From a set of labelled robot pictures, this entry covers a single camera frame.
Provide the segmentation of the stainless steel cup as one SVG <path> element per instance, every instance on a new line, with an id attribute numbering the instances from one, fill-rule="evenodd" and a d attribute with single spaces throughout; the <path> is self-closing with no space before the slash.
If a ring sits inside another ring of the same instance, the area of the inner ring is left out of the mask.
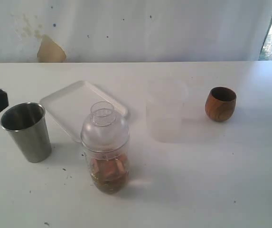
<path id="1" fill-rule="evenodd" d="M 0 119 L 2 128 L 31 163 L 47 159 L 52 152 L 45 114 L 42 105 L 28 102 L 11 107 Z"/>

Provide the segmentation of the clear plastic shaker lid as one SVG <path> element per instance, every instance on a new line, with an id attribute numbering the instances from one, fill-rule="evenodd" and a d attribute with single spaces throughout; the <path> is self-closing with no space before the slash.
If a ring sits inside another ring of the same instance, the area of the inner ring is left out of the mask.
<path id="1" fill-rule="evenodd" d="M 111 103 L 97 102 L 83 122 L 80 137 L 86 153 L 110 153 L 128 142 L 129 127 Z"/>

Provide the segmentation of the clear plastic tumbler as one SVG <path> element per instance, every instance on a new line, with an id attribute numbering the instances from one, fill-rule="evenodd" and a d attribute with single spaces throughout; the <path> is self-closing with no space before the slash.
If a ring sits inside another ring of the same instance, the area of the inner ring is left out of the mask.
<path id="1" fill-rule="evenodd" d="M 94 152 L 84 148 L 85 160 L 94 185 L 106 194 L 123 189 L 129 179 L 129 143 L 110 152 Z"/>

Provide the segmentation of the small brown wooden cup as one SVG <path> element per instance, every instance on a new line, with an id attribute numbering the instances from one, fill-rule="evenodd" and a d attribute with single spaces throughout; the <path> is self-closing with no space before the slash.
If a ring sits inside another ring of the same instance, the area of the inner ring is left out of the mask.
<path id="1" fill-rule="evenodd" d="M 212 88 L 205 104 L 205 113 L 215 122 L 230 119 L 236 106 L 236 93 L 227 87 Z"/>

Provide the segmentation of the white rectangular plastic tray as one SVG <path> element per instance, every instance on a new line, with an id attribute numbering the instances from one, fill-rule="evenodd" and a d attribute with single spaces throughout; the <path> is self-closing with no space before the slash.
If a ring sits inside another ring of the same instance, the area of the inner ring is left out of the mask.
<path id="1" fill-rule="evenodd" d="M 88 81 L 72 83 L 42 98 L 39 103 L 74 142 L 80 143 L 83 122 L 97 102 L 109 102 L 123 117 L 128 116 L 123 103 Z"/>

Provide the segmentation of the translucent plastic measuring cup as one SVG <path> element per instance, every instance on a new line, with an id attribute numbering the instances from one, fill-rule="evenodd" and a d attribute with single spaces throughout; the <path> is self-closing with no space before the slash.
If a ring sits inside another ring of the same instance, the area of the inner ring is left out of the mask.
<path id="1" fill-rule="evenodd" d="M 187 86 L 179 79 L 159 78 L 148 81 L 146 124 L 153 139 L 163 143 L 180 141 L 187 96 Z"/>

